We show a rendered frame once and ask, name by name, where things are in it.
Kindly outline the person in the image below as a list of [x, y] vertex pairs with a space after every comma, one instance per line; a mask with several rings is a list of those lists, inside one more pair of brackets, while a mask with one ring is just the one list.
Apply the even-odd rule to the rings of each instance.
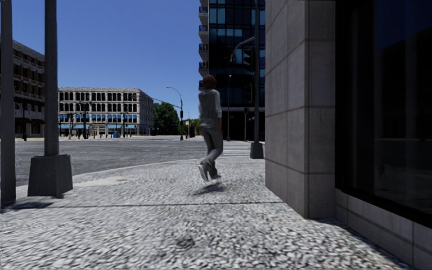
[[207, 156], [198, 169], [202, 179], [207, 182], [220, 178], [215, 160], [223, 152], [222, 109], [219, 92], [215, 89], [216, 78], [207, 74], [202, 84], [204, 90], [199, 93], [200, 131], [207, 146]]

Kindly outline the grey street lamp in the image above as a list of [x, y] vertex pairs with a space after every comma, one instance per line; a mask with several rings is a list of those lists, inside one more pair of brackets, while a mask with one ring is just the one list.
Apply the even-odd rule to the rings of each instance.
[[228, 87], [227, 87], [227, 142], [231, 140], [230, 138], [230, 82], [232, 74], [229, 74]]

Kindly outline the trees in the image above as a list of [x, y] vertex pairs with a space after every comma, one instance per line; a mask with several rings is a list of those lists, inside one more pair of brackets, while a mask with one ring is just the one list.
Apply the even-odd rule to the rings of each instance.
[[[177, 111], [172, 105], [167, 103], [153, 104], [153, 130], [151, 134], [155, 135], [180, 135], [181, 120]], [[183, 118], [183, 134], [190, 136], [199, 134], [200, 131], [199, 119]]]

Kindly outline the glass tower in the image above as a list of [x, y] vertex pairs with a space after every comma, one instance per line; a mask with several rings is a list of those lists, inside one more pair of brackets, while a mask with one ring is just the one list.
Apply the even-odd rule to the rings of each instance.
[[217, 80], [223, 137], [254, 140], [259, 101], [259, 140], [265, 140], [265, 0], [200, 0], [199, 73]]

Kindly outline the pale concrete building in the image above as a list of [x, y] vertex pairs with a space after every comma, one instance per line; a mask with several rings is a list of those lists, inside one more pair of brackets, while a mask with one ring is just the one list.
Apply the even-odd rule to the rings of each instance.
[[266, 0], [265, 184], [432, 270], [432, 0]]

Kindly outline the white stone building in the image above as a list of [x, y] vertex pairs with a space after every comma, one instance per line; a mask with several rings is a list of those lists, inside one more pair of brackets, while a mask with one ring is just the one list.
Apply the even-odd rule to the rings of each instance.
[[87, 115], [87, 136], [122, 135], [122, 112], [128, 112], [127, 136], [149, 135], [153, 130], [154, 100], [138, 88], [76, 88], [58, 89], [58, 127], [62, 136], [83, 135], [83, 111], [79, 102], [92, 101]]

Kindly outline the grey pole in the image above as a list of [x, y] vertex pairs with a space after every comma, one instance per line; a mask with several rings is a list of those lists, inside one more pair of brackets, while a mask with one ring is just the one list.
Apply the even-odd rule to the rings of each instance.
[[16, 199], [12, 1], [1, 0], [1, 206]]
[[59, 154], [57, 1], [44, 2], [44, 155], [31, 158], [28, 196], [58, 197], [73, 189], [73, 177], [70, 155]]

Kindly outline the brown stone building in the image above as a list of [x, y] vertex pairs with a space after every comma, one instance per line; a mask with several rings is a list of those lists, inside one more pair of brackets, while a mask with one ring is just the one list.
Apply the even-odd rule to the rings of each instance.
[[44, 137], [44, 55], [13, 41], [15, 137]]

